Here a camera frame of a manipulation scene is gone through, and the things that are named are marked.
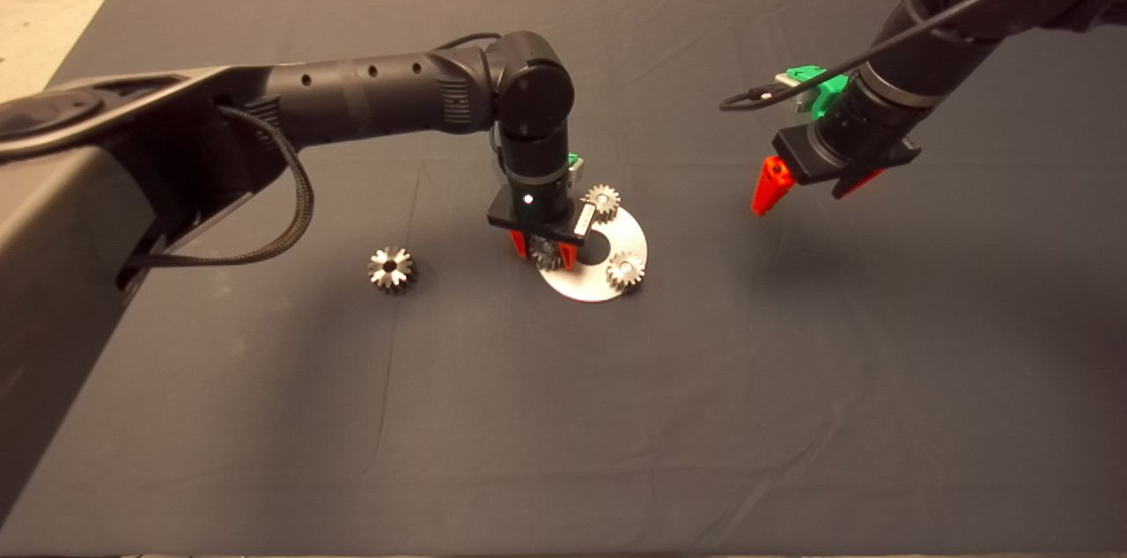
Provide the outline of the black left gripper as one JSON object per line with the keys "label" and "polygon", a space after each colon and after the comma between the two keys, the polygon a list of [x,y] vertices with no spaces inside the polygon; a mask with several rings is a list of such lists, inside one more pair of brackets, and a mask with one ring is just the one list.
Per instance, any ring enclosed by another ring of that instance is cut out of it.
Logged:
{"label": "black left gripper", "polygon": [[535,236],[558,242],[560,267],[573,271],[592,225],[582,218],[587,205],[567,188],[564,177],[547,184],[507,178],[488,209],[487,220],[511,231],[512,246],[522,260],[530,257],[530,236]]}

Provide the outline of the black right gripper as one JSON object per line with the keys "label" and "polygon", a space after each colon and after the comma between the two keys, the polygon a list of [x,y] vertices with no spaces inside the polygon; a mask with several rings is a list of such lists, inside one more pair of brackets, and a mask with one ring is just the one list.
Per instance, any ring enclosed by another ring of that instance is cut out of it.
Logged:
{"label": "black right gripper", "polygon": [[884,91],[885,85],[852,76],[820,118],[780,129],[772,140],[777,156],[763,160],[749,212],[765,218],[795,181],[833,181],[833,196],[844,200],[885,170],[914,161],[921,149],[909,133],[933,108],[902,105]]}

